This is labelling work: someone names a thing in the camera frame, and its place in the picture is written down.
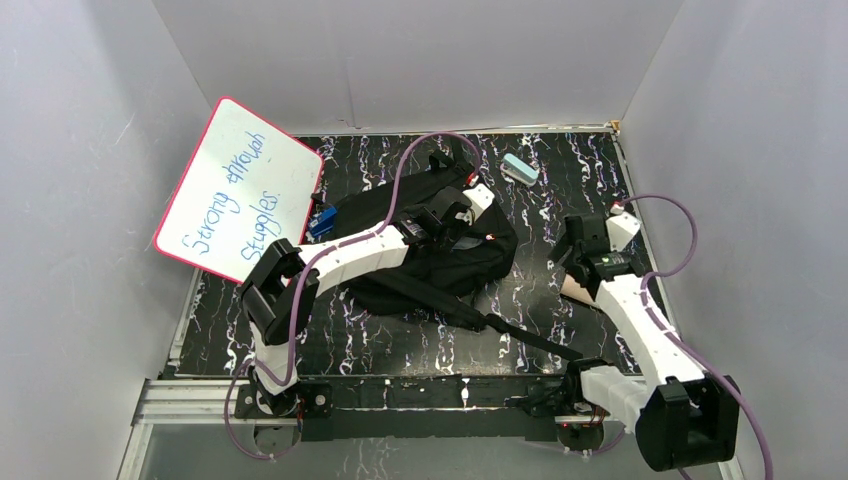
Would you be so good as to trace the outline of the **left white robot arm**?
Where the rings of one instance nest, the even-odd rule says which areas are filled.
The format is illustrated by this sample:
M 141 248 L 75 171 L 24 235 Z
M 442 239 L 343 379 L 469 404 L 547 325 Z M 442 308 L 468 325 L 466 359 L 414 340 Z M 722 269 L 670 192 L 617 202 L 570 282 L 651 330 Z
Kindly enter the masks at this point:
M 451 250 L 493 212 L 495 195 L 484 184 L 416 181 L 410 196 L 383 185 L 335 206 L 332 239 L 304 245 L 274 241 L 238 288 L 254 339 L 250 377 L 260 403 L 275 416 L 297 407 L 293 342 L 307 326 L 316 298 L 348 281 L 395 273 L 417 257 Z

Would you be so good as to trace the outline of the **black student backpack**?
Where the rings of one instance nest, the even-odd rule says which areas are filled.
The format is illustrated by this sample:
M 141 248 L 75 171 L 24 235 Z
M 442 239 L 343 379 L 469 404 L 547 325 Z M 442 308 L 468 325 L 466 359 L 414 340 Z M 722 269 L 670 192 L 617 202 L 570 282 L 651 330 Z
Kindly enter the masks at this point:
M 401 180 L 395 219 L 411 220 L 411 215 L 405 216 L 410 210 L 430 204 L 444 188 L 460 190 L 473 173 L 473 165 L 463 154 L 451 158 L 434 151 L 429 161 L 429 170 Z M 333 204 L 334 227 L 323 239 L 335 240 L 376 226 L 387 213 L 392 191 L 393 185 L 385 184 L 339 199 Z M 457 240 L 451 247 L 432 246 L 431 239 L 413 244 L 408 252 L 411 258 L 401 266 L 359 276 L 343 287 L 376 315 L 432 310 L 443 314 L 450 326 L 475 332 L 491 327 L 563 360 L 583 358 L 576 350 L 511 325 L 497 314 L 484 314 L 463 301 L 512 269 L 518 237 L 497 201 L 477 216 L 473 225 L 459 226 L 448 235 L 447 240 Z

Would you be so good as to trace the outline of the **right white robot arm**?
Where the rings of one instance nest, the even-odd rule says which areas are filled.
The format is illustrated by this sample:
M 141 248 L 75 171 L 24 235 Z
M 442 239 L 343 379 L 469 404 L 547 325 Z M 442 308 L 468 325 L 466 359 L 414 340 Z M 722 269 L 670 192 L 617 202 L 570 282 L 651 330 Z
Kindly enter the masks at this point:
M 685 353 L 656 311 L 643 269 L 623 250 L 639 229 L 627 212 L 569 216 L 549 255 L 566 271 L 568 297 L 609 317 L 643 376 L 634 382 L 600 358 L 573 360 L 564 403 L 577 414 L 596 406 L 610 413 L 634 434 L 654 471 L 727 461 L 735 454 L 740 410 L 733 383 Z

